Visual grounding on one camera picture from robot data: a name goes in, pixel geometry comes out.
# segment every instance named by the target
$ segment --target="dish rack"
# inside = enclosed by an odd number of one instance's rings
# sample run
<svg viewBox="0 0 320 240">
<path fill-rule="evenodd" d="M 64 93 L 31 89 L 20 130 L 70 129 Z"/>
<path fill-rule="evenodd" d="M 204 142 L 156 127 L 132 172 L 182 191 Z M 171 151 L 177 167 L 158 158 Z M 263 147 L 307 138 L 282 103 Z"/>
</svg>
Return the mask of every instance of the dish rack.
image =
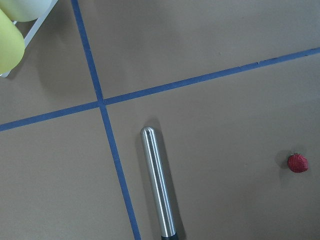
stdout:
<svg viewBox="0 0 320 240">
<path fill-rule="evenodd" d="M 38 29 L 40 28 L 42 23 L 45 21 L 45 19 L 47 18 L 47 16 L 49 15 L 49 13 L 54 8 L 54 6 L 56 5 L 57 2 L 58 2 L 58 0 L 52 0 L 51 5 L 46 10 L 46 12 L 34 22 L 34 24 L 32 25 L 32 27 L 30 28 L 29 32 L 27 33 L 27 35 L 24 38 L 24 46 L 25 46 L 25 48 L 28 46 L 28 44 L 30 43 L 32 38 L 35 36 L 36 32 L 38 31 Z M 2 74 L 0 74 L 0 77 L 6 78 L 9 75 L 10 72 L 11 71 L 7 71 L 5 73 L 2 73 Z"/>
</svg>

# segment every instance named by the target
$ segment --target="blue line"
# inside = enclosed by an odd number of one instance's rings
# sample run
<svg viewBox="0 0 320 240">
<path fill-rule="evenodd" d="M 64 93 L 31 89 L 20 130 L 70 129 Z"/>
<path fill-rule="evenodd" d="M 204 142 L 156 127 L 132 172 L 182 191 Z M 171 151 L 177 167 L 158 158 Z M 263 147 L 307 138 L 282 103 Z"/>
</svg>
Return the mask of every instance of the blue line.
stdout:
<svg viewBox="0 0 320 240">
<path fill-rule="evenodd" d="M 0 132 L 5 131 L 5 130 L 9 130 L 9 129 L 22 127 L 22 126 L 29 125 L 29 124 L 42 122 L 42 121 L 49 120 L 49 119 L 54 119 L 54 118 L 66 116 L 69 114 L 75 114 L 75 113 L 79 113 L 82 111 L 95 109 L 97 107 L 98 107 L 98 102 L 94 101 L 94 102 L 90 102 L 90 103 L 86 103 L 86 104 L 82 104 L 82 105 L 78 105 L 78 106 L 65 108 L 65 109 L 58 110 L 58 111 L 53 111 L 53 112 L 49 112 L 49 113 L 45 113 L 45 114 L 41 114 L 41 115 L 37 115 L 37 116 L 32 116 L 32 117 L 20 119 L 17 121 L 8 122 L 8 123 L 0 125 Z"/>
<path fill-rule="evenodd" d="M 120 187 L 121 187 L 121 191 L 122 191 L 122 195 L 123 195 L 126 211 L 128 213 L 128 217 L 129 217 L 129 220 L 130 220 L 133 236 L 134 236 L 135 240 L 141 240 L 141 236 L 140 236 L 140 232 L 139 232 L 139 228 L 138 228 L 138 224 L 137 224 L 134 208 L 132 206 L 132 202 L 131 202 L 129 191 L 128 191 L 128 186 L 127 186 L 126 179 L 125 179 L 125 174 L 124 174 L 121 162 L 120 162 L 120 157 L 119 157 L 119 153 L 118 153 L 118 149 L 117 149 L 114 133 L 112 131 L 112 127 L 111 127 L 108 111 L 107 111 L 107 108 L 106 108 L 105 103 L 104 103 L 104 97 L 103 97 L 102 89 L 101 89 L 101 86 L 100 86 L 100 82 L 99 82 L 99 78 L 98 78 L 98 74 L 97 74 L 94 58 L 93 58 L 92 53 L 91 53 L 90 44 L 89 44 L 89 40 L 88 40 L 88 37 L 87 37 L 84 21 L 82 19 L 82 15 L 81 15 L 81 12 L 80 12 L 79 3 L 78 3 L 78 0 L 71 0 L 71 3 L 72 3 L 72 7 L 73 7 L 75 20 L 76 20 L 76 23 L 77 23 L 77 26 L 78 26 L 78 30 L 79 30 L 79 33 L 80 33 L 80 37 L 81 37 L 81 41 L 82 41 L 82 45 L 83 45 L 83 50 L 84 50 L 84 53 L 85 53 L 86 61 L 87 61 L 87 64 L 88 64 L 88 67 L 89 67 L 89 70 L 90 70 L 90 74 L 91 74 L 92 83 L 93 83 L 93 86 L 94 86 L 96 98 L 98 100 L 98 105 L 99 105 L 99 108 L 100 108 L 100 112 L 101 112 L 101 116 L 102 116 L 102 120 L 103 120 L 103 124 L 104 124 L 104 128 L 105 128 L 105 132 L 106 132 L 106 135 L 107 135 L 107 138 L 108 138 L 108 142 L 109 142 L 109 145 L 110 145 L 110 149 L 111 149 L 111 153 L 112 153 L 112 157 L 113 157 L 113 161 L 114 161 L 114 166 L 115 166 L 115 170 L 116 170 L 116 173 L 117 173 L 117 176 L 118 176 L 118 180 L 119 180 L 119 183 L 120 183 Z"/>
<path fill-rule="evenodd" d="M 295 52 L 292 54 L 288 54 L 288 55 L 284 55 L 276 58 L 271 58 L 271 59 L 267 59 L 259 62 L 246 64 L 243 66 L 237 66 L 237 67 L 229 68 L 222 71 L 217 71 L 217 72 L 196 76 L 196 77 L 192 77 L 192 78 L 188 78 L 188 79 L 184 79 L 184 80 L 180 80 L 180 81 L 176 81 L 176 82 L 172 82 L 172 83 L 168 83 L 160 86 L 155 86 L 155 87 L 151 87 L 151 88 L 147 88 L 147 89 L 143 89 L 143 90 L 139 90 L 131 93 L 126 93 L 119 96 L 110 97 L 104 100 L 104 104 L 105 105 L 116 104 L 116 103 L 124 102 L 127 100 L 160 93 L 160 92 L 168 91 L 171 89 L 181 88 L 191 84 L 196 84 L 196 83 L 200 83 L 200 82 L 204 82 L 212 79 L 217 79 L 217 78 L 225 77 L 228 75 L 237 74 L 237 73 L 241 73 L 241 72 L 245 72 L 245 71 L 249 71 L 249 70 L 253 70 L 253 69 L 257 69 L 257 68 L 261 68 L 261 67 L 265 67 L 273 64 L 278 64 L 278 63 L 282 63 L 282 62 L 286 62 L 286 61 L 290 61 L 290 60 L 294 60 L 294 59 L 298 59 L 298 58 L 302 58 L 302 57 L 306 57 L 314 54 L 319 54 L 319 53 L 320 53 L 320 47 L 305 50 L 305 51 L 299 51 L 299 52 Z"/>
</svg>

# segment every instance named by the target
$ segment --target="red berry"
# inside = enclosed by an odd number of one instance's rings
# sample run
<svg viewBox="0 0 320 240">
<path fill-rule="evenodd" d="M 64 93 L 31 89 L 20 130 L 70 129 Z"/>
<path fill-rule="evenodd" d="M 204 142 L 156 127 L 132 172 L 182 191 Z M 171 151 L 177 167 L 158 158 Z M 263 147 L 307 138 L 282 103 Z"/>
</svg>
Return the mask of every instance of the red berry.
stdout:
<svg viewBox="0 0 320 240">
<path fill-rule="evenodd" d="M 288 158 L 289 169 L 294 173 L 302 173 L 308 170 L 308 160 L 299 153 L 295 153 Z"/>
</svg>

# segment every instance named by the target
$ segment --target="yellow-green plastic object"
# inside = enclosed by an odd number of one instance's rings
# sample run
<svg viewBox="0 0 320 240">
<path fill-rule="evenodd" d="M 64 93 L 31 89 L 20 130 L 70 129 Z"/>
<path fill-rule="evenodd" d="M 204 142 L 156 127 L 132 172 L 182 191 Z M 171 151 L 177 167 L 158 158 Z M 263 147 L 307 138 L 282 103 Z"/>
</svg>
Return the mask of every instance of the yellow-green plastic object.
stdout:
<svg viewBox="0 0 320 240">
<path fill-rule="evenodd" d="M 0 9 L 12 21 L 28 22 L 39 18 L 52 0 L 0 0 Z"/>
<path fill-rule="evenodd" d="M 17 66 L 24 53 L 24 37 L 0 9 L 0 74 Z"/>
</svg>

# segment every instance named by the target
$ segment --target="silver cylinder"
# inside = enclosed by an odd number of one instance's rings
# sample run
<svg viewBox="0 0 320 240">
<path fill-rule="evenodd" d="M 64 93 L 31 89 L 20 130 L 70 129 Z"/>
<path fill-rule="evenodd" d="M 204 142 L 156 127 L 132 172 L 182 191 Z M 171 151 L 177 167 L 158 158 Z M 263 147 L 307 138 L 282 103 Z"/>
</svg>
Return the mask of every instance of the silver cylinder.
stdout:
<svg viewBox="0 0 320 240">
<path fill-rule="evenodd" d="M 159 153 L 156 131 L 152 127 L 146 126 L 141 130 L 141 138 L 158 213 L 161 235 L 163 237 L 171 237 L 176 234 L 176 229 Z"/>
</svg>

